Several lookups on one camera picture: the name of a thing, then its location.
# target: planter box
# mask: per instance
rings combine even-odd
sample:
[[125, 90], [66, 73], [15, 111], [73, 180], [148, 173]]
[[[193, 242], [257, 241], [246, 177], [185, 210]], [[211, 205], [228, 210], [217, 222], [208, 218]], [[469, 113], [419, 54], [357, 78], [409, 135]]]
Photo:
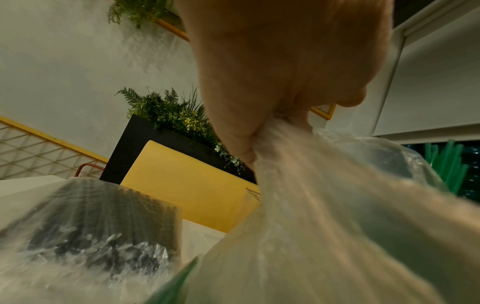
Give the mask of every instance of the planter box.
[[153, 123], [133, 115], [120, 137], [100, 180], [120, 184], [149, 140], [179, 151], [212, 167], [256, 183], [253, 171], [237, 168], [214, 149], [167, 129], [155, 130]]

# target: artificial plant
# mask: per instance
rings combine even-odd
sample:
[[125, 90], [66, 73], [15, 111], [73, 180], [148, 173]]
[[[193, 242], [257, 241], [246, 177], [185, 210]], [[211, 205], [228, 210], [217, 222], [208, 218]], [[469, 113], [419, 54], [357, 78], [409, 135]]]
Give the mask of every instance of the artificial plant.
[[167, 7], [171, 4], [171, 0], [116, 0], [108, 11], [108, 23], [120, 24], [122, 16], [126, 15], [139, 29], [143, 21], [155, 23], [167, 15]]
[[239, 174], [240, 170], [245, 169], [245, 165], [237, 157], [231, 156], [218, 139], [203, 104], [197, 101], [196, 88], [191, 91], [188, 99], [185, 94], [179, 96], [173, 88], [165, 91], [163, 99], [157, 92], [149, 91], [147, 95], [140, 96], [135, 90], [126, 87], [117, 94], [122, 94], [130, 105], [129, 117], [143, 117], [152, 122], [156, 129], [169, 129], [214, 149], [237, 167]]

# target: yellow panel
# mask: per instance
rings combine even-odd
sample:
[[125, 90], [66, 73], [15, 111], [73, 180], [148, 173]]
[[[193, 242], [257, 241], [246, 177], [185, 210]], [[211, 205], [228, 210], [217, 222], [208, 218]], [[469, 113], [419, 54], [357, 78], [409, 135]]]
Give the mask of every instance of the yellow panel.
[[222, 232], [258, 205], [247, 192], [258, 192], [257, 185], [153, 141], [121, 184], [179, 206], [184, 219]]

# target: hand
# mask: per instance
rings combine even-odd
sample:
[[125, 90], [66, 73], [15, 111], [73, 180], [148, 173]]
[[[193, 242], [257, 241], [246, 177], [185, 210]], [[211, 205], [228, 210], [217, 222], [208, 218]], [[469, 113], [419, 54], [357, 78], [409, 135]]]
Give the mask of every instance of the hand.
[[250, 168], [271, 113], [307, 126], [311, 106], [355, 106], [382, 67], [393, 0], [176, 0], [210, 121]]

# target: wrapped package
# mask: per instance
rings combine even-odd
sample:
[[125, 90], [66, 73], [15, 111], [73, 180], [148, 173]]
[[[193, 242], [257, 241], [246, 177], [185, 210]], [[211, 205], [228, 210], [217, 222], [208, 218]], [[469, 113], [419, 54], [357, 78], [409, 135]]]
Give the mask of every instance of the wrapped package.
[[181, 212], [75, 178], [0, 198], [1, 303], [145, 301], [181, 267]]
[[479, 209], [411, 151], [342, 138], [266, 123], [261, 205], [148, 304], [480, 302]]

